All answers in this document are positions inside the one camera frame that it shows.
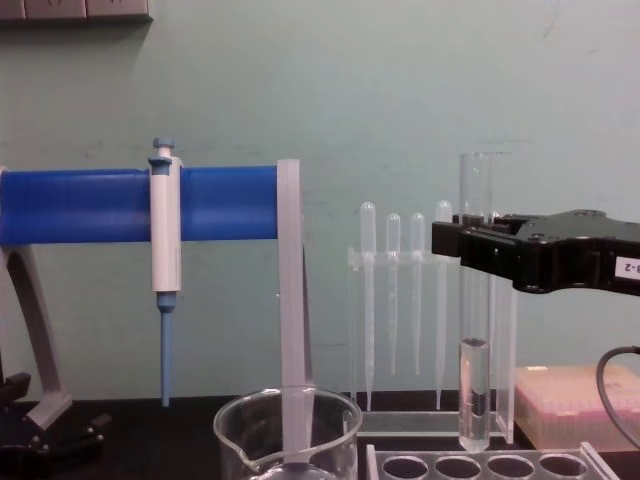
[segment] glass beaker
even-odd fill
[[[357,480],[361,424],[362,412],[351,400],[314,387],[237,398],[213,420],[222,480]]]

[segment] pipette tip box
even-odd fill
[[[605,385],[613,407],[640,431],[640,378],[609,365]],[[598,396],[595,366],[534,366],[516,370],[515,420],[537,449],[635,450],[613,425]]]

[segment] black cable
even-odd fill
[[[627,428],[622,420],[620,420],[620,417],[613,408],[613,405],[611,405],[607,391],[604,388],[604,367],[607,366],[607,362],[613,357],[617,357],[618,355],[625,353],[640,355],[640,347],[618,347],[605,353],[596,367],[596,385],[598,386],[598,393],[600,394],[600,400],[602,400],[602,404],[604,405],[604,410],[607,412],[607,415],[609,415],[613,424],[618,430],[620,430],[620,433],[622,433],[622,435],[624,435],[625,438],[633,444],[634,447],[640,450],[640,439],[635,435],[635,433],[631,432],[631,430]]]

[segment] glass test tube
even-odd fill
[[[491,164],[495,154],[460,157],[460,222],[491,221]],[[489,446],[490,434],[489,274],[460,271],[460,445],[468,452]]]

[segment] electrical outlet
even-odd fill
[[[24,20],[23,0],[0,0],[0,20]]]
[[[85,0],[25,0],[27,19],[85,18]]]
[[[147,0],[87,0],[89,17],[149,15]]]

